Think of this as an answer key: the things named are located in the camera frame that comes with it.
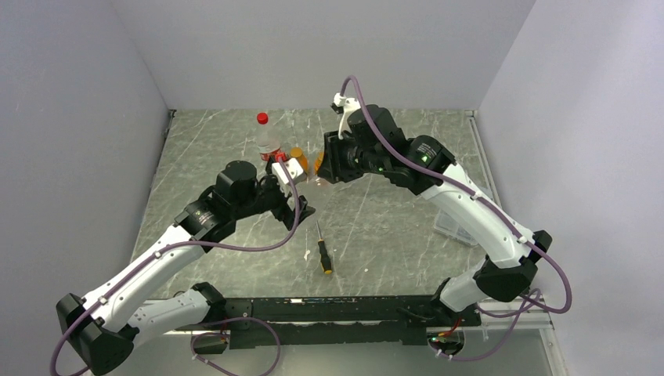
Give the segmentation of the orange juice bottle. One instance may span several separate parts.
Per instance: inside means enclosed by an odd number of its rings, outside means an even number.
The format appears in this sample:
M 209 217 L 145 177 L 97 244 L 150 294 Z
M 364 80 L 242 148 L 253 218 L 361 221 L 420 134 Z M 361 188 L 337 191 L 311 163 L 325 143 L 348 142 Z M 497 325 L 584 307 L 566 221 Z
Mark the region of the orange juice bottle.
M 319 170 L 320 170 L 320 168 L 321 168 L 321 166 L 322 166 L 322 164 L 323 164 L 324 157 L 325 157 L 325 153 L 324 153 L 324 152 L 320 152 L 320 153 L 318 153 L 318 155 L 317 155 L 317 157 L 316 157 L 316 159 L 315 159 L 315 161 L 314 161 L 313 171 L 314 171 L 314 173 L 315 173 L 316 175 L 319 174 Z
M 304 151 L 303 151 L 303 154 L 304 154 L 304 157 L 301 157 L 301 158 L 298 158 L 298 159 L 295 158 L 295 160 L 300 164 L 300 166 L 302 167 L 305 174 L 308 174 L 309 173 L 309 162 L 308 162 L 308 159 L 307 159 Z

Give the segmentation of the clear red-label bottle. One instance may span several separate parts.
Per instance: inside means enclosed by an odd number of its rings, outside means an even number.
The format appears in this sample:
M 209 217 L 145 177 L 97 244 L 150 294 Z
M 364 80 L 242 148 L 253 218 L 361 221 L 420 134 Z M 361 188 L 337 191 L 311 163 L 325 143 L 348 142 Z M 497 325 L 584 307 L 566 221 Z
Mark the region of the clear red-label bottle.
M 259 155 L 263 161 L 268 161 L 270 157 L 282 152 L 276 126 L 270 121 L 270 119 L 269 123 L 266 125 L 260 125 L 258 123 L 255 142 Z

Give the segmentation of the red bottle cap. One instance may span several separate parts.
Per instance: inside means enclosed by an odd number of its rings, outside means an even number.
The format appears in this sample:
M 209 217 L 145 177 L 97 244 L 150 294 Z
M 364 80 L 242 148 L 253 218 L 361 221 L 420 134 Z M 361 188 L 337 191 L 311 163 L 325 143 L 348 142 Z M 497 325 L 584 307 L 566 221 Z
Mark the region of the red bottle cap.
M 257 114 L 256 120 L 260 125 L 266 125 L 269 123 L 269 116 L 265 112 L 261 112 Z

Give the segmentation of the orange bottle cap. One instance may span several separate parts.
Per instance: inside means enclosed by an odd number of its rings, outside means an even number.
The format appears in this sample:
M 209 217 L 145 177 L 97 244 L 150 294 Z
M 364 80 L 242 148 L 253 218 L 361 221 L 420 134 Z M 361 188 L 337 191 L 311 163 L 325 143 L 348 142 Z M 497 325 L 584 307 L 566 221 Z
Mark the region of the orange bottle cap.
M 289 155 L 290 155 L 291 158 L 296 158 L 296 159 L 304 157 L 303 151 L 299 147 L 291 148 L 290 152 L 289 152 Z

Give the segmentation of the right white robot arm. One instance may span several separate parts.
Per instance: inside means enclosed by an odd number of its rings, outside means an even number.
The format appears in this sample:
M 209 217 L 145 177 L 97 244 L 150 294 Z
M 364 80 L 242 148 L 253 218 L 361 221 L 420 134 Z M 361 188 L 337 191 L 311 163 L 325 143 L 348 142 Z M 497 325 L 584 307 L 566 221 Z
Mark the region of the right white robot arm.
M 518 225 L 487 199 L 454 155 L 430 136 L 406 138 L 391 113 L 375 104 L 369 114 L 389 145 L 404 157 L 391 155 L 357 105 L 333 105 L 340 128 L 324 135 L 317 175 L 327 182 L 349 183 L 365 174 L 384 176 L 443 210 L 485 250 L 485 258 L 463 274 L 445 279 L 435 292 L 431 314 L 450 325 L 464 309 L 486 298 L 510 302 L 530 287 L 540 255 L 552 242 L 544 230 Z

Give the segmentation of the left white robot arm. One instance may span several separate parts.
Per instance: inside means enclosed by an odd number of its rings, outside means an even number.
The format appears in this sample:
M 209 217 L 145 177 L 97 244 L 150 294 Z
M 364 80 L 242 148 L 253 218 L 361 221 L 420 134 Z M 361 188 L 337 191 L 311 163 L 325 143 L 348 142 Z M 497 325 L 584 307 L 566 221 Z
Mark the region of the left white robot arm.
M 184 267 L 222 248 L 241 219 L 269 212 L 294 233 L 314 212 L 296 190 L 306 178 L 300 163 L 283 155 L 269 160 L 264 176 L 248 161 L 229 162 L 134 262 L 85 295 L 58 301 L 61 343 L 74 349 L 87 371 L 105 375 L 165 332 L 193 324 L 218 327 L 227 316 L 226 299 L 209 283 L 152 305 L 148 299 Z

